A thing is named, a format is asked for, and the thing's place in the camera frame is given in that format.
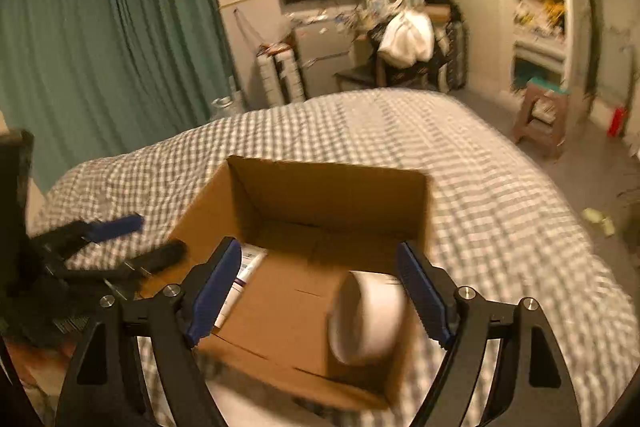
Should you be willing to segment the small grey refrigerator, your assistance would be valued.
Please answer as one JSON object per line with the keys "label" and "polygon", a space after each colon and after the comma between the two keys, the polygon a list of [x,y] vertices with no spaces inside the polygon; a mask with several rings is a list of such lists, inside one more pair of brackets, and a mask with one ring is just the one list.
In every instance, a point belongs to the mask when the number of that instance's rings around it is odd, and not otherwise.
{"label": "small grey refrigerator", "polygon": [[336,20],[314,20],[293,28],[300,75],[308,98],[338,91],[335,75],[352,68],[352,34]]}

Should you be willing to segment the white suitcase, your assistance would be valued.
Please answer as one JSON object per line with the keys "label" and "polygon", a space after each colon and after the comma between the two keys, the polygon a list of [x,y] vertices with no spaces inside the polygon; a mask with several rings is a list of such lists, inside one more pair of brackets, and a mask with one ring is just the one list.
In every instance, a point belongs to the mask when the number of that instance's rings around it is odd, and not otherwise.
{"label": "white suitcase", "polygon": [[306,101],[303,80],[290,46],[279,43],[263,48],[256,56],[256,64],[269,107]]}

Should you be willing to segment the dark suitcase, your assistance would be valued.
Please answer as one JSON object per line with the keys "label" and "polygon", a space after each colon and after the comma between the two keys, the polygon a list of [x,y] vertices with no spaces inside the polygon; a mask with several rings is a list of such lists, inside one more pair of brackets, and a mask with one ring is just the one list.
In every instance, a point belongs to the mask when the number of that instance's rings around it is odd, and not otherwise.
{"label": "dark suitcase", "polygon": [[438,87],[442,92],[463,89],[469,75],[469,35],[465,22],[449,22],[436,29],[436,42],[442,52]]}

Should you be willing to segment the grey checkered bed quilt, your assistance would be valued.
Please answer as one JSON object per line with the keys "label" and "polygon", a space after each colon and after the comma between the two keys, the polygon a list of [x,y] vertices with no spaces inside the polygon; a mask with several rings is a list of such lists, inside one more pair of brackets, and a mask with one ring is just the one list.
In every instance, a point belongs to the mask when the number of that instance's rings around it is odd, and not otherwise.
{"label": "grey checkered bed quilt", "polygon": [[77,268],[111,268],[160,242],[231,155],[419,170],[435,183],[433,256],[485,297],[536,298],[559,341],[582,423],[600,423],[639,365],[631,297],[551,179],[450,96],[352,91],[204,124],[93,159],[52,186],[32,233],[139,213],[143,231],[93,246]]}

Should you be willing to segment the red fire extinguisher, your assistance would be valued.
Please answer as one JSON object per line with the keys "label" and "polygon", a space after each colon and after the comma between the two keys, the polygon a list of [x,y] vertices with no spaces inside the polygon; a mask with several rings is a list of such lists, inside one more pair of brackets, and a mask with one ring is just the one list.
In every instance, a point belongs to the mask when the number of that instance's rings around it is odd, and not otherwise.
{"label": "red fire extinguisher", "polygon": [[618,106],[614,109],[611,122],[608,125],[608,131],[606,134],[610,138],[617,138],[620,136],[620,132],[624,129],[624,124],[627,116],[627,109],[623,106]]}

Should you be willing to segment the white tube box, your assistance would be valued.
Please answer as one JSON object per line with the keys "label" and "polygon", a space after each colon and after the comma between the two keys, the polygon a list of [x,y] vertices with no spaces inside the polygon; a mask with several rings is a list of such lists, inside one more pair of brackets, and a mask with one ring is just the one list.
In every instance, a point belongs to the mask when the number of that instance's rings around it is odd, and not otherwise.
{"label": "white tube box", "polygon": [[239,301],[248,281],[266,256],[266,248],[250,244],[242,244],[242,260],[240,269],[238,274],[236,274],[230,291],[228,292],[226,299],[224,299],[224,304],[216,318],[214,323],[215,331],[218,331],[218,329],[221,329],[222,325],[224,325],[224,322],[228,319],[235,303]]}

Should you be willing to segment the green curtain left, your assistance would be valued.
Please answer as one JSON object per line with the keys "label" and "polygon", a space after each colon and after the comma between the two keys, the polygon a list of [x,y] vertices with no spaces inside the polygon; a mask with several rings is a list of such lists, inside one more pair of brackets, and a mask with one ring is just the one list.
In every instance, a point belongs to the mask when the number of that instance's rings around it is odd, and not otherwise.
{"label": "green curtain left", "polygon": [[41,191],[206,124],[232,74],[218,0],[1,0],[1,112]]}

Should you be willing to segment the white round cotton-ball container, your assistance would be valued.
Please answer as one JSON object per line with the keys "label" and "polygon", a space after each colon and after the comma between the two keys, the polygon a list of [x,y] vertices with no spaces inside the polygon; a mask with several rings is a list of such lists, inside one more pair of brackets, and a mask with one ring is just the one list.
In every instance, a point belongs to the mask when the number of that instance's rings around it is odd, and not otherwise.
{"label": "white round cotton-ball container", "polygon": [[328,318],[334,358],[351,366],[386,359],[395,349],[406,306],[404,286],[396,277],[350,271],[337,291]]}

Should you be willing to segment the open cardboard box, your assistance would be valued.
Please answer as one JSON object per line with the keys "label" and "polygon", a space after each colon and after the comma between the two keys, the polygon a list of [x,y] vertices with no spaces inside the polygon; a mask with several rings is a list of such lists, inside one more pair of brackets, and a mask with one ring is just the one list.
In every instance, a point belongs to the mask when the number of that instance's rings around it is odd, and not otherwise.
{"label": "open cardboard box", "polygon": [[186,257],[147,280],[142,295],[181,282],[227,236],[262,247],[265,259],[228,319],[198,347],[326,407],[389,409],[408,372],[416,314],[405,313],[393,352],[368,366],[331,355],[328,315],[347,273],[396,274],[402,242],[427,251],[431,196],[419,171],[231,156],[171,231]]}

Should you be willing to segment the white towel on chair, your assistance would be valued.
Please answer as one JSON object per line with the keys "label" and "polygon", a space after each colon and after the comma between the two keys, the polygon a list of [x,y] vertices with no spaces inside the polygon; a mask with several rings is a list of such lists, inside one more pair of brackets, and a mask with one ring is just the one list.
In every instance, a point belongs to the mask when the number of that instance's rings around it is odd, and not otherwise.
{"label": "white towel on chair", "polygon": [[386,26],[378,55],[390,66],[406,69],[431,60],[434,41],[431,19],[423,12],[405,10]]}

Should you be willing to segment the dark wooden chair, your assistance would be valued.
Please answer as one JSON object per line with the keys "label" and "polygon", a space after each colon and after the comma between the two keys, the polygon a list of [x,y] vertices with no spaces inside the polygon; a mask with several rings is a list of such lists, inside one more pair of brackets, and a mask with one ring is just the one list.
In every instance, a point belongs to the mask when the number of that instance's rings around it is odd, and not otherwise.
{"label": "dark wooden chair", "polygon": [[378,25],[367,32],[367,43],[371,47],[371,55],[367,62],[350,69],[342,70],[334,75],[337,90],[340,92],[355,89],[376,88],[409,88],[438,90],[439,71],[446,64],[445,52],[437,39],[434,39],[434,50],[431,60],[417,61],[409,68],[401,69],[387,64],[378,55],[385,28]]}

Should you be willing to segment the clear water jug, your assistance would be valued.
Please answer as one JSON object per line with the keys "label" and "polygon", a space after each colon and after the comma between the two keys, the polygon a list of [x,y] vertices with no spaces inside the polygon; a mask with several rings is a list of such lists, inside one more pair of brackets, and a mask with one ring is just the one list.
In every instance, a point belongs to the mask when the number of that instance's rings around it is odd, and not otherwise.
{"label": "clear water jug", "polygon": [[239,116],[245,112],[242,98],[222,96],[210,103],[210,120]]}

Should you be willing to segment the green slipper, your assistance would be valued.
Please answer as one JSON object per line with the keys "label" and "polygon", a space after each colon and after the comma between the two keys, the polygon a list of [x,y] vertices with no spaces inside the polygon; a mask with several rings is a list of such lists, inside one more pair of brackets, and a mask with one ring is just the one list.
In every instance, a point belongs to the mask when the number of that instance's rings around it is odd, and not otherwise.
{"label": "green slipper", "polygon": [[613,220],[602,211],[593,208],[585,208],[582,210],[582,217],[592,225],[600,227],[605,237],[611,237],[615,234],[615,225]]}

